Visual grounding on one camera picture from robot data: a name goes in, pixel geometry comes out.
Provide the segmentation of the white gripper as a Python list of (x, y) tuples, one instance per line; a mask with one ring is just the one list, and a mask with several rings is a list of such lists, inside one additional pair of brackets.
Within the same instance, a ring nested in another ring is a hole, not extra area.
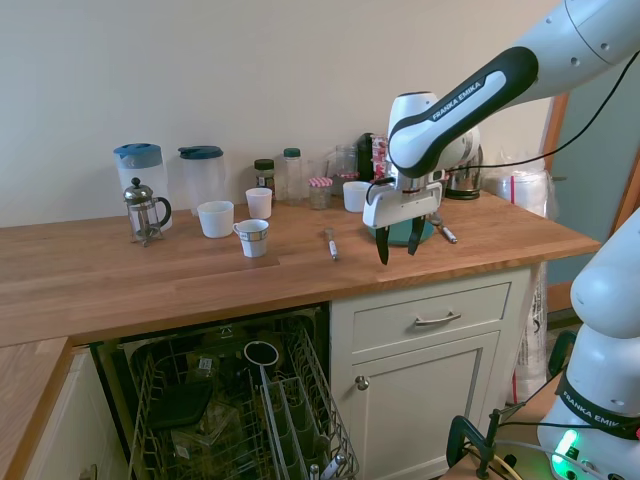
[(407, 245), (414, 256), (420, 245), (426, 216), (436, 212), (443, 196), (443, 184), (434, 179), (432, 172), (419, 178), (397, 173), (388, 179), (374, 182), (367, 190), (363, 210), (363, 223), (376, 229), (376, 247), (383, 265), (389, 261), (389, 227), (412, 220)]

